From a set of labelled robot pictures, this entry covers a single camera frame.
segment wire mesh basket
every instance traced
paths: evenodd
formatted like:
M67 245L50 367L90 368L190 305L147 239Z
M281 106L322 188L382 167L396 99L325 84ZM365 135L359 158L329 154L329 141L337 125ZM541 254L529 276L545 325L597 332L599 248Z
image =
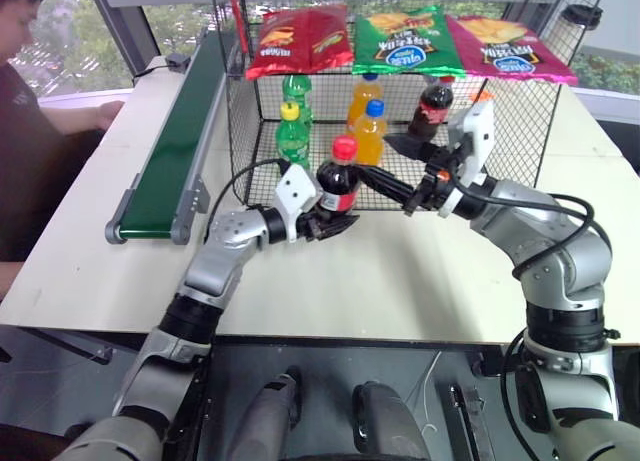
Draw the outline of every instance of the wire mesh basket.
M282 8L297 8L341 2L348 6L347 25L353 39L355 16L410 11L438 4L447 14L483 15L518 21L527 25L554 54L569 63L577 50L584 29L554 29L562 22L561 13L572 4L596 7L600 0L239 0L249 53L243 54L232 15L230 0L213 0L215 23L220 33L227 69L227 106L231 169L235 174L254 161L276 155L275 130L280 122L283 76L267 76L256 81L244 78L250 65L262 16ZM351 66L310 75L313 89L310 105L314 124L311 130L310 164L316 170L329 156L333 138L345 131L346 114L353 87L359 76ZM420 94L426 87L419 74L380 76L384 87L385 117L389 132L405 132ZM510 178L535 186L559 94L559 86L544 81L513 81L468 76L452 86L454 103L449 117L469 108L485 93L495 103L495 148L486 168L497 178ZM435 142L447 143L446 126L440 126ZM382 167L399 179L417 185L424 164L407 159L386 147ZM277 167L265 166L238 179L234 192L244 204L268 204L279 179ZM399 206L363 187L356 209L390 210Z

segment blue bottle cap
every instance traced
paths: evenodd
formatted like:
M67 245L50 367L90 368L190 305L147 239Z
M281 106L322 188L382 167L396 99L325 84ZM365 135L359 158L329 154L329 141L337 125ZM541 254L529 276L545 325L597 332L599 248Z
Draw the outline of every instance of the blue bottle cap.
M372 99L367 103L367 116L379 118L384 114L384 103L379 99Z

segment red bottle cap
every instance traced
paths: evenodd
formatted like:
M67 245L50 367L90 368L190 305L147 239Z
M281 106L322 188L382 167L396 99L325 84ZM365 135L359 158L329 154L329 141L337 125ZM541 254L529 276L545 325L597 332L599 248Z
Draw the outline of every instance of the red bottle cap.
M340 161L352 161L358 152L358 142L352 136L338 136L333 140L331 154Z

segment white table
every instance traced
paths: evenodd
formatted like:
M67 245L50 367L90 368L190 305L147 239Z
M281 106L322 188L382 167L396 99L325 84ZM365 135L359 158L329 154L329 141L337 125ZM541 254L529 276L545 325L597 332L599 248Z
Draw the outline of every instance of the white table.
M205 217L197 216L187 246L112 246L104 225L144 165L181 79L157 70L140 80L0 305L1 323L125 332L158 323ZM230 176L223 105L219 117L204 168L214 197ZM596 208L615 251L605 284L607 326L622 332L619 342L639 343L640 180L569 89L558 102L539 186ZM223 209L233 203L228 196ZM361 214L339 237L257 254L218 333L497 343L524 327L510 261L467 222L424 212Z

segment green chip bag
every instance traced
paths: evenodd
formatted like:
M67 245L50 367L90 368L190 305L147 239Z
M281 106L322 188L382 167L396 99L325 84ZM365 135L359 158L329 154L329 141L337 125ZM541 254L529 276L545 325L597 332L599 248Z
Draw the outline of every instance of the green chip bag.
M357 17L353 73L405 71L464 77L464 68L439 6Z

